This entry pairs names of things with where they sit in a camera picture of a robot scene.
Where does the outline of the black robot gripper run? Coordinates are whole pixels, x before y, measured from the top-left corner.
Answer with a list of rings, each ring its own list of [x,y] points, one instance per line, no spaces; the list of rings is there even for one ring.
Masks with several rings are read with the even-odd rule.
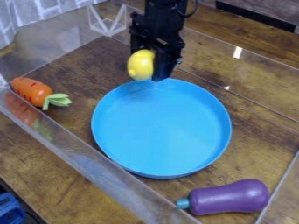
[[[129,15],[130,53],[153,51],[152,81],[166,79],[182,61],[180,30],[184,19],[197,10],[198,0],[193,1],[193,9],[186,12],[188,0],[144,0],[144,13],[133,12]]]

